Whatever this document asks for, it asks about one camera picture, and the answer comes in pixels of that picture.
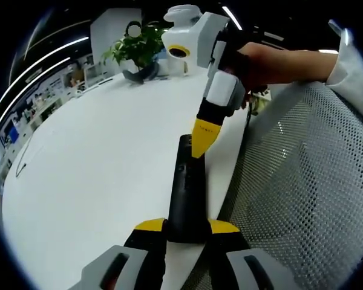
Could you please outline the person's right hand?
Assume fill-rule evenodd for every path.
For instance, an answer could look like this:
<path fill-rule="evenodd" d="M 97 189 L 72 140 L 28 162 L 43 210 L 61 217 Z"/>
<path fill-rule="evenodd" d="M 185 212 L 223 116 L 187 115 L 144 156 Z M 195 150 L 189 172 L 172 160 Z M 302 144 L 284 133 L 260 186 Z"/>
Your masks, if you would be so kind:
<path fill-rule="evenodd" d="M 255 42 L 248 42 L 238 50 L 239 53 L 248 57 L 249 63 L 246 73 L 241 76 L 241 81 L 246 90 L 242 107 L 251 97 L 250 91 L 261 91 L 262 88 L 274 83 L 275 53 L 278 50 Z"/>

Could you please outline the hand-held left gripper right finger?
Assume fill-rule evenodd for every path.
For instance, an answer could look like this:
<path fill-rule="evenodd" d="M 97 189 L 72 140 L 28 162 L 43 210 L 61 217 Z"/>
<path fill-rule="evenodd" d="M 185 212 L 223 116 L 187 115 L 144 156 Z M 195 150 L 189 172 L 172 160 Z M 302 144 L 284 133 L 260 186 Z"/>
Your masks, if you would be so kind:
<path fill-rule="evenodd" d="M 229 222 L 209 221 L 206 248 L 213 289 L 299 289 L 288 267 L 262 250 L 251 248 Z"/>

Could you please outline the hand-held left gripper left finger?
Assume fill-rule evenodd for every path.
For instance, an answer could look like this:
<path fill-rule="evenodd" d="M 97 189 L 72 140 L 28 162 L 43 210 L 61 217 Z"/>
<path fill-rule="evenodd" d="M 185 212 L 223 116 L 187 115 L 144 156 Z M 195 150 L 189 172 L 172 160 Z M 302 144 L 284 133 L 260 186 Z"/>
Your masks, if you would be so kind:
<path fill-rule="evenodd" d="M 138 224 L 125 241 L 114 245 L 82 270 L 71 289 L 160 289 L 165 274 L 164 218 Z"/>

